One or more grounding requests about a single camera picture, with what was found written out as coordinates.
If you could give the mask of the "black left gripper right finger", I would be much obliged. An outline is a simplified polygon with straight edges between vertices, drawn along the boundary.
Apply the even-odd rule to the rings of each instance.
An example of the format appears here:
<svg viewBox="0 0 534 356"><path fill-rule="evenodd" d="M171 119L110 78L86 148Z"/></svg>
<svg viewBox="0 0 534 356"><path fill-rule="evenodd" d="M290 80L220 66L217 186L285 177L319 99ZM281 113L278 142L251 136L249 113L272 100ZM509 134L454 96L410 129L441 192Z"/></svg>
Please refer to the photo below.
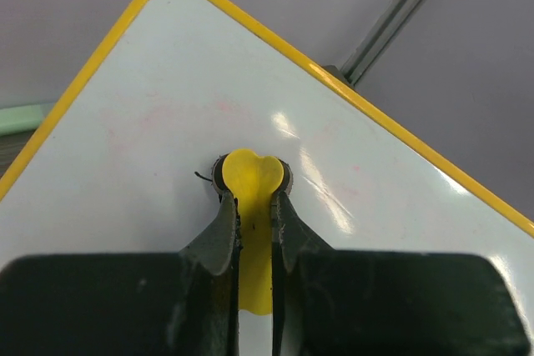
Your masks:
<svg viewBox="0 0 534 356"><path fill-rule="evenodd" d="M531 341L486 259L332 248L288 195L271 204L275 355L527 355Z"/></svg>

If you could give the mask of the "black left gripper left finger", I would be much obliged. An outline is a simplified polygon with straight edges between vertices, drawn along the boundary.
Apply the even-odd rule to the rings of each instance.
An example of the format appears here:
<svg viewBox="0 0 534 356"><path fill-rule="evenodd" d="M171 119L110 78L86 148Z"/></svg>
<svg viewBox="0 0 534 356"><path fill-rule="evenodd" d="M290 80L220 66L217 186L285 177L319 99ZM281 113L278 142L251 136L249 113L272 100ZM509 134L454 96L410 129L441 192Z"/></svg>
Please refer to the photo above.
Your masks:
<svg viewBox="0 0 534 356"><path fill-rule="evenodd" d="M1 272L4 355L236 355L239 219L178 252L31 255Z"/></svg>

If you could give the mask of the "yellow round whiteboard eraser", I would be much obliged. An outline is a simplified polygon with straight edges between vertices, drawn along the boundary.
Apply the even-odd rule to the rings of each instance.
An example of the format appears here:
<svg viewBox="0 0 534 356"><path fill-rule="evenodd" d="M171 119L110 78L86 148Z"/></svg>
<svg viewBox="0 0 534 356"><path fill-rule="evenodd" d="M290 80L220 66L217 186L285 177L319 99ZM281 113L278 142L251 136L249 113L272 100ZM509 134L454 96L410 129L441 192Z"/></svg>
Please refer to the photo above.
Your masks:
<svg viewBox="0 0 534 356"><path fill-rule="evenodd" d="M213 168L214 184L237 200L240 220L239 309L264 316L272 313L270 205L273 195L289 186L290 175L274 156L236 149Z"/></svg>

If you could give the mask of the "yellow-framed whiteboard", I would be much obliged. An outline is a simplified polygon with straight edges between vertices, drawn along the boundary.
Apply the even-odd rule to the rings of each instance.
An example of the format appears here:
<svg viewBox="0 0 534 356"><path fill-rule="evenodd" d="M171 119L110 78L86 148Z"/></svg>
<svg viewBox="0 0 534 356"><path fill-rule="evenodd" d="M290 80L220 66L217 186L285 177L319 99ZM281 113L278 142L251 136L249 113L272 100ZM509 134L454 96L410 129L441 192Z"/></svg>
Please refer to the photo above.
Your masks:
<svg viewBox="0 0 534 356"><path fill-rule="evenodd" d="M182 250L231 193L213 168L236 149L282 161L273 197L332 248L488 260L532 354L532 222L228 0L128 5L2 177L1 272ZM238 317L236 355L275 355L273 308L240 310L239 285Z"/></svg>

